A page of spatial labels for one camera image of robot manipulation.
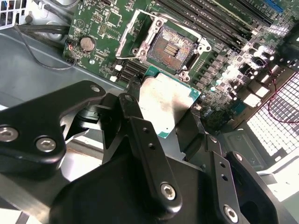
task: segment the red wire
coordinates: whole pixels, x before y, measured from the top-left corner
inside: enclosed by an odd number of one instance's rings
[[[278,120],[277,118],[274,117],[274,115],[271,113],[270,108],[271,108],[271,103],[272,101],[275,99],[275,97],[278,95],[278,89],[277,89],[277,84],[276,84],[276,79],[274,78],[274,75],[270,69],[270,67],[268,66],[269,69],[269,73],[272,79],[272,83],[274,85],[275,88],[275,93],[273,94],[273,96],[269,99],[268,102],[268,113],[270,115],[270,117],[272,117],[274,120],[280,122],[280,123],[284,123],[284,124],[299,124],[299,121],[285,121],[285,120]]]

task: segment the metal mesh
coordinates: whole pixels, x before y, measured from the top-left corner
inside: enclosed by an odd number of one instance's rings
[[[272,101],[271,113],[278,120],[299,121],[299,73],[279,90]],[[270,117],[265,104],[248,125],[270,156],[284,149],[288,154],[299,149],[299,124],[284,124]]]

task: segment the metal panel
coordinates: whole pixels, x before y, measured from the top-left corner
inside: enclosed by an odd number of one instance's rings
[[[31,38],[28,38],[28,42],[32,46],[33,53],[42,62],[57,67],[66,65],[61,58],[62,52]],[[119,89],[112,82],[79,67],[57,72],[39,66],[28,53],[25,45],[19,41],[19,36],[13,29],[3,30],[0,33],[0,49],[2,52],[0,54],[0,100],[7,98],[8,95],[16,99],[16,103],[28,101],[82,80],[93,81],[106,91],[111,88]],[[7,102],[0,102],[0,104],[7,106]]]
[[[299,73],[295,74],[278,91],[270,112],[275,119],[299,122]],[[278,161],[286,154],[299,149],[299,124],[282,123],[269,115],[265,104],[249,121],[248,125],[270,156]],[[285,155],[277,154],[285,150]]]
[[[227,152],[241,153],[256,171],[266,169],[265,161],[244,130],[225,133],[220,140],[223,140]]]

